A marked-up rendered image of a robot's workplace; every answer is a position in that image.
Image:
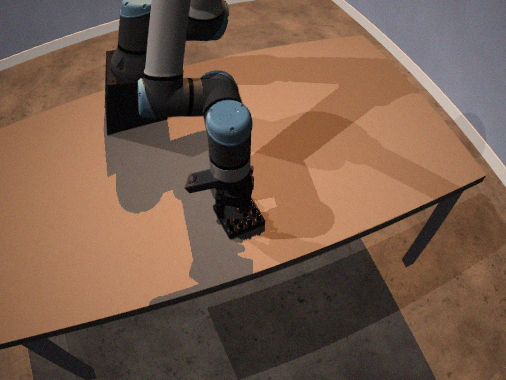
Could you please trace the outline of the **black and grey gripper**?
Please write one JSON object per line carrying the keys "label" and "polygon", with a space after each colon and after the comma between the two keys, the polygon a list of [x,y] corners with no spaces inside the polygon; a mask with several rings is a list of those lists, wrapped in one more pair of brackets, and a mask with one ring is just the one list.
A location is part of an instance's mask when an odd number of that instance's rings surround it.
{"label": "black and grey gripper", "polygon": [[[254,166],[250,166],[250,171],[248,175],[242,180],[237,181],[238,183],[237,182],[228,183],[220,181],[222,183],[227,184],[227,186],[215,188],[217,190],[216,191],[217,216],[224,223],[227,223],[227,219],[243,218],[243,215],[236,212],[234,208],[240,208],[240,211],[249,212],[252,190],[254,189],[253,169]],[[240,203],[232,201],[239,201]]]}

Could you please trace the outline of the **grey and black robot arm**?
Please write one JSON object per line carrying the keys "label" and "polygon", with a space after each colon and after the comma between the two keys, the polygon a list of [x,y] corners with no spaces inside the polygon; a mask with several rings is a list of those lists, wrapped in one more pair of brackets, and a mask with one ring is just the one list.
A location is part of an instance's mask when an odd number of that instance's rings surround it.
{"label": "grey and black robot arm", "polygon": [[111,69],[119,77],[139,79],[140,116],[204,117],[210,169],[189,174],[189,193],[227,186],[220,181],[237,182],[250,171],[253,122],[233,77],[214,70],[183,78],[186,41],[220,39],[228,16],[225,0],[123,0],[121,5]]}

